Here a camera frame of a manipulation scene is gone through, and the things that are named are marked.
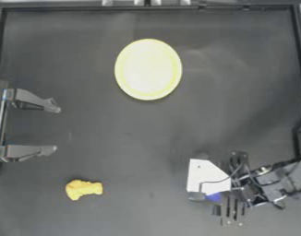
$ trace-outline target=yellow plate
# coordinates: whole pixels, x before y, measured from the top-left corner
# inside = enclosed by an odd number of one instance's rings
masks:
[[[139,100],[158,100],[178,86],[182,61],[162,41],[134,41],[119,53],[115,64],[119,87]]]

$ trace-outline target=black surface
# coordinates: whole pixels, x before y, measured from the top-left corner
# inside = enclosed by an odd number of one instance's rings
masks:
[[[167,42],[182,83],[154,102],[131,99],[114,63],[134,40]],[[245,150],[257,167],[293,156],[301,78],[290,14],[12,12],[0,77],[63,113],[13,111],[8,142],[58,144],[47,159],[8,164],[0,175],[1,235],[298,235],[301,202],[250,212],[223,230],[209,204],[187,200],[187,162]],[[103,196],[72,202],[72,178],[102,181]]]

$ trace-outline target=metal clamp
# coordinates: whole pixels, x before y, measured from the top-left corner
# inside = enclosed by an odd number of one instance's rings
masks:
[[[0,146],[0,159],[4,162],[25,161],[34,157],[46,157],[55,153],[56,146]]]
[[[4,162],[25,161],[34,157],[50,156],[56,146],[5,145],[8,105],[23,110],[42,110],[60,113],[62,109],[54,99],[42,99],[32,92],[20,88],[8,88],[8,82],[0,80],[0,160]]]

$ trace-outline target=yellow toy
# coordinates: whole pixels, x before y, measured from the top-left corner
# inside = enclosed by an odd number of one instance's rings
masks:
[[[66,191],[70,199],[76,201],[83,195],[102,195],[103,184],[72,180],[66,186]]]

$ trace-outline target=cable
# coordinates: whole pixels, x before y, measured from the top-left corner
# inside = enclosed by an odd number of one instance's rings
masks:
[[[225,179],[222,179],[221,181],[205,181],[205,182],[201,182],[201,183],[199,183],[199,191],[201,191],[202,185],[203,185],[205,183],[222,183],[222,182],[225,182],[227,179],[230,179],[230,178],[235,175],[235,173],[238,172],[238,170],[241,170],[242,167],[244,167],[244,163],[235,168],[235,170],[233,171],[233,173],[231,173]]]
[[[298,166],[301,165],[301,160],[297,162],[297,164],[293,166],[292,170],[288,172],[286,175],[290,175],[298,168]]]

